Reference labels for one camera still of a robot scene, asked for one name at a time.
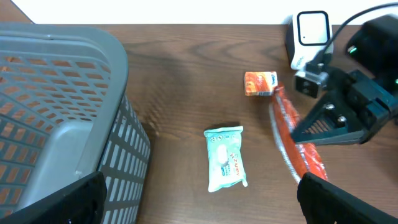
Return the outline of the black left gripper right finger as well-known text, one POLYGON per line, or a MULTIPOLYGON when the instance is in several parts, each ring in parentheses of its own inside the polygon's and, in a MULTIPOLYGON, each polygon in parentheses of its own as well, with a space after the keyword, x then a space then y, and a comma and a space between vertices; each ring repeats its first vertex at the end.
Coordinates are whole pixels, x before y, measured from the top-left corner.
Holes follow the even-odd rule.
POLYGON ((308 224, 397 224, 397 218, 311 172, 298 185, 297 200, 308 224))

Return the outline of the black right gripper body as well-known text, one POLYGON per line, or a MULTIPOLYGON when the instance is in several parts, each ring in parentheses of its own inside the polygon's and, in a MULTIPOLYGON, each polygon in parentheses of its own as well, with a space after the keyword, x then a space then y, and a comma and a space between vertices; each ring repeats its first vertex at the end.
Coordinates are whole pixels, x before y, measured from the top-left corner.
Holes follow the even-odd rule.
POLYGON ((370 79, 359 70, 345 72, 328 68, 323 106, 332 122, 324 145, 364 144, 397 115, 397 97, 389 93, 383 79, 370 79))

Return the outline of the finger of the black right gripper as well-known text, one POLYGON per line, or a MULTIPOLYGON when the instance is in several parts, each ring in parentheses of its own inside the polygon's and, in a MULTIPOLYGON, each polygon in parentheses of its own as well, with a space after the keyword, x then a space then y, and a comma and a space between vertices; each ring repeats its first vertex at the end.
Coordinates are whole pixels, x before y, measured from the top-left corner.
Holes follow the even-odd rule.
POLYGON ((358 144, 367 133, 341 93, 326 93, 291 132, 297 144, 358 144))

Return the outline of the orange Top chocolate bar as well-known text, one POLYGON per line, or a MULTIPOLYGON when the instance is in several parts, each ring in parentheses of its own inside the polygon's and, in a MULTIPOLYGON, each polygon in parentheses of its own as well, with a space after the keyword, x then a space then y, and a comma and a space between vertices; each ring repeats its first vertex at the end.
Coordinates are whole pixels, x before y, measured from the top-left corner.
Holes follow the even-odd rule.
POLYGON ((300 122, 300 116, 285 94, 283 84, 274 88, 269 115, 275 144, 294 180, 300 182, 307 172, 328 180, 324 163, 315 145, 298 144, 291 137, 291 133, 300 122))

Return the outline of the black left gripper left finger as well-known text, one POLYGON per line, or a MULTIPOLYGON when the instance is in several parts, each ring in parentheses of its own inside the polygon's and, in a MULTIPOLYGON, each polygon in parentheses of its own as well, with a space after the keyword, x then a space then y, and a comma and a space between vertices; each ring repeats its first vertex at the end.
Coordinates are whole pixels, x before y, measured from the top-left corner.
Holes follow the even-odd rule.
POLYGON ((100 223, 106 194, 104 175, 96 171, 2 218, 1 224, 100 223))

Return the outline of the orange snack packet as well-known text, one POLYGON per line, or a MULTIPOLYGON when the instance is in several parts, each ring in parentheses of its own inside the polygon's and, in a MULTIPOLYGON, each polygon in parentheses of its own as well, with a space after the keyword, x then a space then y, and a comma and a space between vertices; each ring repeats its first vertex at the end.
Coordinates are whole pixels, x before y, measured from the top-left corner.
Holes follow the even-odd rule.
POLYGON ((246 96, 271 96, 277 86, 277 72, 246 72, 244 74, 246 96))

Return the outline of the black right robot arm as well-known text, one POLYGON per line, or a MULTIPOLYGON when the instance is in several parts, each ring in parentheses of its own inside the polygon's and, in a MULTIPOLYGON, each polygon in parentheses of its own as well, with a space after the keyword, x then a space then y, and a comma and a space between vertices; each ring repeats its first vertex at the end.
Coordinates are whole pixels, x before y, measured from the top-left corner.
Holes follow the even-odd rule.
POLYGON ((345 51, 373 78, 332 67, 329 56, 307 63, 295 74, 295 89, 318 102, 291 132, 297 144, 364 144, 397 118, 397 18, 365 22, 345 51))

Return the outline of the mint green wipes pack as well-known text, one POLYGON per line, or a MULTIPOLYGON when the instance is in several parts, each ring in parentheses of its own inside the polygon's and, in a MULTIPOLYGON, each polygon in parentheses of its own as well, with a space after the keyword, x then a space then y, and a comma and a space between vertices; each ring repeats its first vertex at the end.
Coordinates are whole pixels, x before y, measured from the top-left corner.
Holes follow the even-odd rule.
POLYGON ((243 126, 204 131, 209 162, 208 191, 216 192, 239 182, 248 186, 241 155, 243 126))

